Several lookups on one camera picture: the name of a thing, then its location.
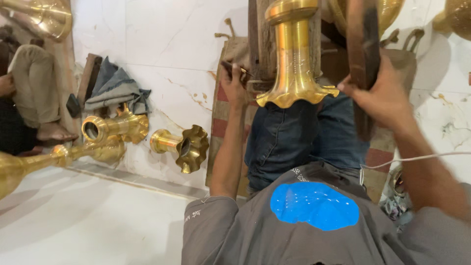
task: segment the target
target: bare foot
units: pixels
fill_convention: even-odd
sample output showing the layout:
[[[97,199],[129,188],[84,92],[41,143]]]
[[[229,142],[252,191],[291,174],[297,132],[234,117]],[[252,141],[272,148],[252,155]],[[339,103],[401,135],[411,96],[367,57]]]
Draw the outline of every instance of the bare foot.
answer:
[[[77,134],[68,132],[64,127],[55,122],[41,124],[36,136],[40,141],[71,141],[78,137]]]

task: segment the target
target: man's arm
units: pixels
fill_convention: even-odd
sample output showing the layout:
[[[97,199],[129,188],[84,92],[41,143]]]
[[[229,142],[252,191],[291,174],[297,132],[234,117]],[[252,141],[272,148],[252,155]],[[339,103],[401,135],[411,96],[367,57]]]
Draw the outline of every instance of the man's arm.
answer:
[[[420,132],[413,110],[389,58],[382,56],[378,79],[370,91],[362,91],[346,78],[339,90],[352,97],[376,122],[391,129],[402,158],[433,154]],[[403,180],[416,211],[436,207],[471,222],[466,192],[438,158],[403,162]]]
[[[242,149],[244,145],[244,120],[248,105],[247,91],[240,82],[241,69],[232,67],[232,77],[222,68],[221,85],[230,104],[226,134],[214,160],[211,196],[228,196],[236,199],[242,168]]]

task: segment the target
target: brass vessel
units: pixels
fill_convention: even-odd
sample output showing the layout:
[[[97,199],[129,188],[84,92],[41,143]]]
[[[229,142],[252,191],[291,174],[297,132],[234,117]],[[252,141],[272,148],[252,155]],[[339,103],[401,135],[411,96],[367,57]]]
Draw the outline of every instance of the brass vessel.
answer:
[[[447,0],[445,10],[435,16],[432,26],[440,33],[454,32],[471,41],[471,0]]]
[[[4,16],[56,42],[72,30],[72,13],[64,0],[0,0],[0,8]]]
[[[57,145],[50,154],[34,157],[14,157],[0,152],[0,199],[12,193],[26,175],[36,170],[48,166],[66,167],[84,156],[113,164],[122,158],[125,151],[120,138],[110,137],[102,143],[86,142],[82,146],[72,148]]]
[[[177,153],[179,157],[175,163],[181,167],[181,172],[186,174],[200,169],[201,163],[206,160],[208,148],[208,133],[198,125],[184,130],[182,136],[175,136],[165,129],[160,129],[150,138],[150,149],[155,153]]]
[[[335,26],[343,36],[346,36],[347,30],[347,1],[348,0],[328,0]],[[378,29],[380,38],[398,17],[404,5],[404,1],[405,0],[378,0]]]
[[[116,111],[118,115],[115,118],[89,116],[83,121],[82,133],[87,141],[101,142],[112,135],[119,135],[123,141],[137,144],[147,136],[149,119],[146,115],[134,115],[127,103]]]
[[[274,87],[257,96],[261,107],[270,101],[289,108],[300,99],[317,104],[327,95],[339,94],[335,88],[319,86],[311,69],[309,18],[317,9],[317,0],[277,0],[268,7],[265,18],[276,32],[277,74]]]

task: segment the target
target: man's hand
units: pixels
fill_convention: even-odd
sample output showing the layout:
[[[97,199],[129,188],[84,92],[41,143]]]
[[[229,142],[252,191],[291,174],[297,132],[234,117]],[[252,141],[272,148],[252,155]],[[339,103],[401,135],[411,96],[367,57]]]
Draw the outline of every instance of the man's hand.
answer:
[[[227,70],[222,67],[221,85],[231,107],[244,108],[249,104],[249,95],[240,81],[242,71],[237,64],[232,65],[232,80]]]
[[[395,133],[416,128],[413,110],[389,58],[381,56],[378,79],[370,91],[360,90],[347,76],[338,89],[351,97],[380,125]]]
[[[13,76],[11,74],[0,76],[0,98],[9,96],[15,92]]]

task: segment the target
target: knee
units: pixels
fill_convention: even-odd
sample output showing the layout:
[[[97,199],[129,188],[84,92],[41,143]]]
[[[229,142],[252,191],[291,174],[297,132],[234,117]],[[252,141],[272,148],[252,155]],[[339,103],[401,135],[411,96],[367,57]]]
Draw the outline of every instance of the knee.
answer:
[[[18,56],[31,61],[43,60],[50,63],[54,62],[54,58],[50,53],[48,53],[45,49],[33,44],[21,45],[16,53]]]

